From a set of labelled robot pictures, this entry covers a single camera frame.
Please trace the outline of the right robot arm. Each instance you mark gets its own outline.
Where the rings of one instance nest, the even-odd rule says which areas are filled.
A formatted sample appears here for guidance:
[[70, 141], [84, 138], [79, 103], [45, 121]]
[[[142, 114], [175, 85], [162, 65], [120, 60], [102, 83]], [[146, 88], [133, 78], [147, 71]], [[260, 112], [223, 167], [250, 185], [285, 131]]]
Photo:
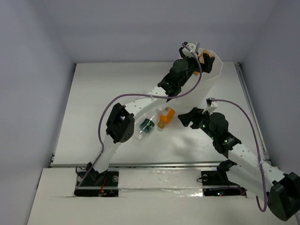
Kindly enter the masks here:
[[216, 171], [219, 183], [232, 182], [249, 190], [264, 200], [270, 211], [282, 221], [289, 220], [300, 210], [299, 176], [259, 160], [229, 132], [229, 123], [223, 114], [194, 107], [178, 118], [184, 127], [201, 129], [212, 139], [214, 149], [226, 157]]

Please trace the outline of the orange bottle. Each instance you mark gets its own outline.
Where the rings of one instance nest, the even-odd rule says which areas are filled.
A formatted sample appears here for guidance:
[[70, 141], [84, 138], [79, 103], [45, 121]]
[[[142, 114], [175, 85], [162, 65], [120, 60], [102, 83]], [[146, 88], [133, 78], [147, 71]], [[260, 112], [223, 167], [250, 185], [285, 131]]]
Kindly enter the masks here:
[[165, 107], [159, 116], [159, 122], [157, 126], [160, 129], [164, 129], [173, 119], [175, 116], [175, 110], [170, 107]]
[[208, 50], [204, 50], [198, 56], [199, 62], [201, 64], [202, 72], [210, 73], [212, 70], [213, 62], [215, 60], [215, 56], [212, 52]]

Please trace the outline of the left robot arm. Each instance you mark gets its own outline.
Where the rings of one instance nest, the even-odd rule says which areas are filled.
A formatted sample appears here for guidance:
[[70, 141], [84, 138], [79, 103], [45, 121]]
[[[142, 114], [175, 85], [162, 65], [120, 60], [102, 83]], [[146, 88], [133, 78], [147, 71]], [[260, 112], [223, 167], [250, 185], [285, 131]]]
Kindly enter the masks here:
[[86, 167], [85, 178], [91, 184], [103, 182], [109, 163], [121, 143], [131, 139], [135, 131], [135, 122], [144, 114], [157, 109], [159, 106], [176, 98], [188, 102], [201, 102], [220, 76], [223, 62], [214, 53], [200, 49], [192, 43], [183, 43], [179, 49], [180, 59], [177, 59], [167, 75], [157, 86], [147, 94], [133, 93], [137, 99], [122, 105], [117, 96], [104, 109], [110, 109], [105, 125], [105, 135], [99, 135], [100, 153]]

